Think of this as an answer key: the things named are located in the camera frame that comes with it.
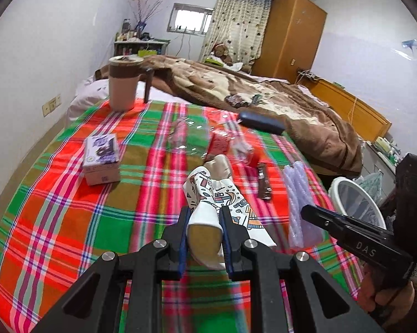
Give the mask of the right hand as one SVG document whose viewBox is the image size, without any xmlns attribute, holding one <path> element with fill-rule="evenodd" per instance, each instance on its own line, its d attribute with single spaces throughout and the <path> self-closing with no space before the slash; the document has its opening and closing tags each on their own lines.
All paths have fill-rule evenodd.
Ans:
<svg viewBox="0 0 417 333">
<path fill-rule="evenodd" d="M 395 324 L 402 320 L 410 311 L 415 298 L 415 289 L 412 282 L 409 282 L 402 290 L 384 289 L 376 292 L 373 278 L 373 268 L 365 263 L 363 265 L 364 278 L 361 281 L 357 302 L 367 313 L 376 308 L 376 304 L 386 306 L 391 310 L 391 315 L 385 322 L 386 326 Z"/>
</svg>

